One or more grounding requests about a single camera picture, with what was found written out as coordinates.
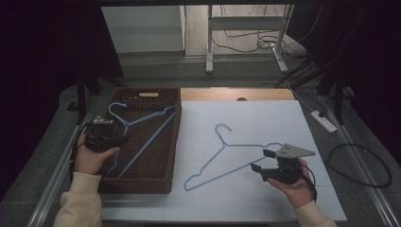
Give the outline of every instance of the wall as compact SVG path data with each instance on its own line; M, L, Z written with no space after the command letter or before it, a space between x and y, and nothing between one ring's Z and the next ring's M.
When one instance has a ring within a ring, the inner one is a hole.
M183 50L179 6L102 8L117 53Z

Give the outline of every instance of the human hand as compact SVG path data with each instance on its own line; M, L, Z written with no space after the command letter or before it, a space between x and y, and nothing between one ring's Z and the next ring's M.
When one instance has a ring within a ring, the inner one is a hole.
M303 166L303 174L310 179L309 171L307 168L305 168L305 166L307 166L307 162L301 158L299 158L299 161ZM300 208L313 200L309 185L302 178L298 182L290 185L281 183L272 178L268 178L268 182L275 188L281 190L287 196L289 202L292 203L295 209Z
M116 154L120 148L110 148L104 152L96 153L83 145L85 135L82 134L78 139L78 150L75 161L75 171L86 174L97 174L104 161Z

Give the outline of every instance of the metal rail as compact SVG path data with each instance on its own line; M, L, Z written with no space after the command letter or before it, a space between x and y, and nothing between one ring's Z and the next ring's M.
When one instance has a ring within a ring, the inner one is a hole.
M333 121L337 129L339 130L339 135L342 143L349 143L353 144L351 136L349 135L347 129L344 126L339 124L334 114L330 111L333 110L333 106L330 102L327 102L323 96L320 96L320 99L323 101L323 105L328 110L327 113L329 114L330 119ZM357 174L361 178L362 181L371 184L377 184L374 176L372 175L369 168L366 166L366 163L363 161L363 158L360 156L360 153L357 152L355 147L348 148L349 152L348 155L351 161L356 168ZM386 226L400 226L400 222L398 221L397 217L394 214L392 206L390 205L389 201L386 198L386 195L383 193L381 188L365 186L369 196L371 197L375 208L377 209L378 214L381 216L384 224Z
M88 100L88 107L89 110L92 110L93 107L96 105L97 99L91 98ZM82 123L84 124L87 122L88 119L94 118L94 114L91 112L88 112ZM53 204L53 201L57 195L57 192L60 189L60 185L62 183L62 180L65 177L65 174L68 171L69 167L69 161L70 161L70 154L71 154L71 149L72 146L74 145L74 140L78 135L79 128L81 125L76 126L74 129L73 134L70 137L70 140L68 141L68 145L62 152L61 158L59 159L59 162L56 165L56 168L54 169L53 175L50 177L50 180L47 182L47 186L44 189L44 192L41 196L41 198L38 201L38 204L36 205L28 223L27 227L34 226L34 227L40 227L44 225L44 221L47 218L47 214L50 210L51 205Z

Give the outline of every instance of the sleeve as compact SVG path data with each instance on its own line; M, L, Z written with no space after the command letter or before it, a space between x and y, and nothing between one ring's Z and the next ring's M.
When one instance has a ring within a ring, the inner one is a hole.
M318 209L315 201L306 204L303 207L295 209L295 215L302 227L332 227L336 223L328 217L325 217Z
M54 226L101 226L100 175L74 172L68 192L61 195L61 209Z

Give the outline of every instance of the white board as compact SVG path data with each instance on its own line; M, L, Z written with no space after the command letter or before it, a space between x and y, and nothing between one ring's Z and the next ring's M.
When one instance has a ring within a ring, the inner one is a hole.
M218 127L223 145L216 133ZM346 220L298 101L184 101L173 187L167 195L101 195L103 218L169 222L276 222L296 220L283 193L245 166L263 158L259 146L291 144L316 151L305 157L316 177L317 204L333 220ZM280 146L268 147L278 150ZM221 152L187 186L184 183ZM276 160L257 162L277 168Z

